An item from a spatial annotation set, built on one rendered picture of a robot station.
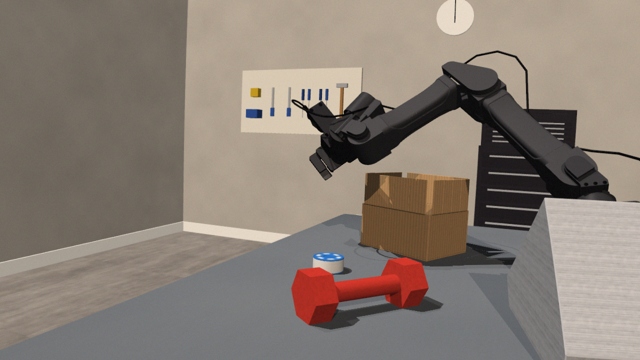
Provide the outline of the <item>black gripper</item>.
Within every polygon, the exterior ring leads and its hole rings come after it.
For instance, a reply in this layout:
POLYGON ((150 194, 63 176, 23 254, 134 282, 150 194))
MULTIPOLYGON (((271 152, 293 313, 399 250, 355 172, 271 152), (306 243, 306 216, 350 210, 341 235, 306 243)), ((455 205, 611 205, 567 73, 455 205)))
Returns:
POLYGON ((330 156, 322 146, 319 146, 316 149, 316 152, 310 156, 310 162, 317 169, 318 173, 320 173, 321 177, 323 177, 323 179, 326 181, 327 179, 332 177, 331 173, 333 173, 334 170, 338 169, 346 162, 351 163, 355 161, 357 158, 358 157, 352 153, 350 148, 347 150, 337 150, 333 148, 332 145, 330 145, 330 156))

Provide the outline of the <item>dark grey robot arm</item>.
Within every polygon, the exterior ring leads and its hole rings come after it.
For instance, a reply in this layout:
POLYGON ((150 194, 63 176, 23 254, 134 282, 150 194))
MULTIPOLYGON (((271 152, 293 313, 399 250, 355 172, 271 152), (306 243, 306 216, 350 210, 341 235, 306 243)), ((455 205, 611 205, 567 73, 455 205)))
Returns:
POLYGON ((528 114, 507 92, 496 71, 455 61, 441 67, 443 75, 432 85, 389 112, 367 92, 346 107, 344 114, 353 113, 343 117, 307 112, 312 125, 323 133, 323 150, 330 156, 330 145, 339 151, 350 149, 359 162, 370 166, 390 155, 412 133, 461 108, 505 137, 535 168, 554 198, 617 202, 596 162, 579 146, 571 148, 557 139, 528 114))

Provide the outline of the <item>brown cardboard box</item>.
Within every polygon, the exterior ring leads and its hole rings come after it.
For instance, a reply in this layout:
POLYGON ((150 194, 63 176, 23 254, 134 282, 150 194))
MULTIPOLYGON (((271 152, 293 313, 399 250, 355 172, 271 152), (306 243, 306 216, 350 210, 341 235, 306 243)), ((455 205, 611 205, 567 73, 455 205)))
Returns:
POLYGON ((461 255, 468 202, 458 177, 365 173, 360 244, 425 262, 461 255))

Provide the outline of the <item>white tape spool with blue top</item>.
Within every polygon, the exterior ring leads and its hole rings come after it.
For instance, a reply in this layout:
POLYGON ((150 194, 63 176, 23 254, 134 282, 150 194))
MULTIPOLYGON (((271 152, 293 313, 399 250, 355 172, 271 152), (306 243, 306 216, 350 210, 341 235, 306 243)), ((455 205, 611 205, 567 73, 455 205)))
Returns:
POLYGON ((337 253, 317 253, 313 255, 313 267, 322 268, 330 274, 338 275, 344 271, 345 256, 337 253))

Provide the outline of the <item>red hexagonal dumbbell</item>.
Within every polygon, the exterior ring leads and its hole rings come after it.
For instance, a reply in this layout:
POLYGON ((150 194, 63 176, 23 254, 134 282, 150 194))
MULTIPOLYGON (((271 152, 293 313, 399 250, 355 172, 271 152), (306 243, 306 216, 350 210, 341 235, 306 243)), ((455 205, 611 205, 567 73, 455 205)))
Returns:
POLYGON ((291 287, 296 316, 307 325, 331 322, 339 302, 385 296, 399 308, 419 306, 429 285, 422 263, 407 257, 389 259, 381 276, 334 281, 318 267, 298 269, 291 287))

